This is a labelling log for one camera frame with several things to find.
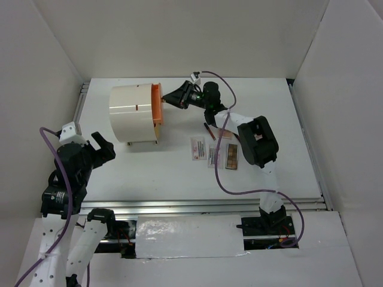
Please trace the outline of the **pink square eyeshadow palette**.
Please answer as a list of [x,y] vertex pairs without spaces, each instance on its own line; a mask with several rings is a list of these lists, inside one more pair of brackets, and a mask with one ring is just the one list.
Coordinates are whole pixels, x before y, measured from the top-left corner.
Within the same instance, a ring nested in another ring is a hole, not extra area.
[[233,138],[233,133],[227,130],[218,129],[218,135],[222,135],[223,139],[231,140]]

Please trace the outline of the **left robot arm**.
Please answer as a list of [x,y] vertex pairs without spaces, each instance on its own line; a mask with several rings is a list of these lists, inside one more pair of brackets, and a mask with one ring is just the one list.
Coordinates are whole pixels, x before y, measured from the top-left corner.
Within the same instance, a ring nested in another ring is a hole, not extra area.
[[31,286],[81,286],[83,277],[90,275],[90,260],[99,242],[117,232],[114,212],[96,208],[88,214],[77,243],[70,247],[90,175],[115,159],[114,145],[94,132],[92,138],[99,145],[95,149],[79,134],[61,130],[54,133],[60,140],[60,147],[54,148],[46,136],[52,131],[41,127],[39,132],[53,154],[55,169],[41,196],[43,231],[38,259],[15,285],[31,275]]

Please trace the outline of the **clear sticker pack right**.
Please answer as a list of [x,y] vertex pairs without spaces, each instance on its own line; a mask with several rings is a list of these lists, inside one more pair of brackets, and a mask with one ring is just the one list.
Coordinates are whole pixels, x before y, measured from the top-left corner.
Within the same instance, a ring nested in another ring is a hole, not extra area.
[[217,149],[217,146],[215,144],[209,144],[208,147],[208,168],[214,168],[217,166],[218,169],[223,169],[223,160],[221,156],[222,148],[219,147]]

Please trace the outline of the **clear sticker pack left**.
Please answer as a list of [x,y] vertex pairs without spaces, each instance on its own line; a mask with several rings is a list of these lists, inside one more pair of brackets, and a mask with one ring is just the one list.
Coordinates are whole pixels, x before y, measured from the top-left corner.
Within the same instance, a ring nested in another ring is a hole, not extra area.
[[203,136],[191,137],[191,156],[193,161],[206,160],[206,145]]

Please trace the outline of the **clear sticker pack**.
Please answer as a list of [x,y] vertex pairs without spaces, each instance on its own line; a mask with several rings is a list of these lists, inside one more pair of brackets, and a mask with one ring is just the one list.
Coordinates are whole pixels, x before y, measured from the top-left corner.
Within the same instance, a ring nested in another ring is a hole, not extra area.
[[217,146],[215,144],[209,144],[208,147],[208,168],[214,168],[217,166],[218,169],[223,169],[223,160],[221,156],[222,148],[219,147],[217,149]]
[[193,161],[206,160],[206,145],[203,136],[191,137],[191,156]]

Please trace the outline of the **white taped cover plate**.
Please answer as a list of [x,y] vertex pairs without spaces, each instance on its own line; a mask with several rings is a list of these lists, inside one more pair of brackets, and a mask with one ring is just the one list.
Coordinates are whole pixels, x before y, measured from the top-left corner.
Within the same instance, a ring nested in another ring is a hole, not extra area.
[[223,258],[246,254],[238,215],[140,216],[139,259]]

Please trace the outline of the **left aluminium side rail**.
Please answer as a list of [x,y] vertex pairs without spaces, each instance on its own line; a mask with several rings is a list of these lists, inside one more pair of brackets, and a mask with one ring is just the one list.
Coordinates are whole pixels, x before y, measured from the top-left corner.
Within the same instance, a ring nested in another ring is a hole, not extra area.
[[81,113],[83,110],[83,106],[86,100],[86,96],[89,90],[90,82],[83,83],[81,88],[80,88],[80,94],[78,97],[78,102],[75,108],[74,112],[74,117],[73,117],[73,122],[78,123],[81,117]]

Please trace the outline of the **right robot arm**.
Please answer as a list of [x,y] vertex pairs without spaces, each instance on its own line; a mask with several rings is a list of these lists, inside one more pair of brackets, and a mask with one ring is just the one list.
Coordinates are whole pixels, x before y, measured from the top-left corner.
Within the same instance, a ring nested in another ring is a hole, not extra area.
[[[220,149],[224,132],[233,133],[239,139],[242,154],[247,163],[258,167],[265,174],[265,179],[275,180],[275,162],[279,145],[266,117],[251,118],[232,113],[230,108],[222,104],[218,84],[212,81],[205,83],[203,88],[199,88],[191,81],[185,81],[181,87],[164,95],[162,100],[179,109],[187,109],[189,106],[202,108],[207,125],[220,129],[216,149]],[[239,196],[257,193],[260,195],[259,222],[250,221],[237,226],[245,234],[257,229],[273,234],[280,229],[287,217],[283,200],[294,203],[287,195],[275,188],[229,191],[223,187],[217,168],[215,168],[215,176],[218,186],[227,194]]]

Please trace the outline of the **cream round drawer cabinet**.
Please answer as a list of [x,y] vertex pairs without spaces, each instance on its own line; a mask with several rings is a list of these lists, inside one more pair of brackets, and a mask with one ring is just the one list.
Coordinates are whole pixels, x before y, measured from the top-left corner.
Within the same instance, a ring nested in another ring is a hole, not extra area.
[[151,85],[113,87],[109,99],[109,118],[119,142],[157,142],[151,111]]

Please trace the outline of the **aluminium front rail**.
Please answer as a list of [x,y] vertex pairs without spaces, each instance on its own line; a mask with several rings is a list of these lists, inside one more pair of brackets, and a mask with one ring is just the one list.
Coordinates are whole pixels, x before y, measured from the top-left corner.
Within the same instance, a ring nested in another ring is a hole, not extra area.
[[251,214],[259,211],[258,199],[180,200],[180,201],[85,201],[80,215],[96,208],[113,210],[121,218],[150,215]]

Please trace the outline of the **long brown eyeshadow palette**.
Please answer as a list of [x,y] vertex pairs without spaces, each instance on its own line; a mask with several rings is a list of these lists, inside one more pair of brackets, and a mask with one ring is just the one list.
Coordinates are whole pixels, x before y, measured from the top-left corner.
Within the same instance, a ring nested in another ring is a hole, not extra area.
[[237,170],[238,169],[238,145],[227,144],[226,150],[226,164],[225,169]]

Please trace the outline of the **dark red lip gloss tube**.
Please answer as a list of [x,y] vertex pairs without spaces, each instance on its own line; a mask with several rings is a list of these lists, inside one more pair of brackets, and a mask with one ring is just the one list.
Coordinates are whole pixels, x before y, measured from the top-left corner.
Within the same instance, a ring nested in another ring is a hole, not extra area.
[[212,130],[210,129],[209,125],[207,123],[203,123],[204,127],[206,128],[209,135],[212,137],[212,140],[216,141],[216,137],[213,134]]

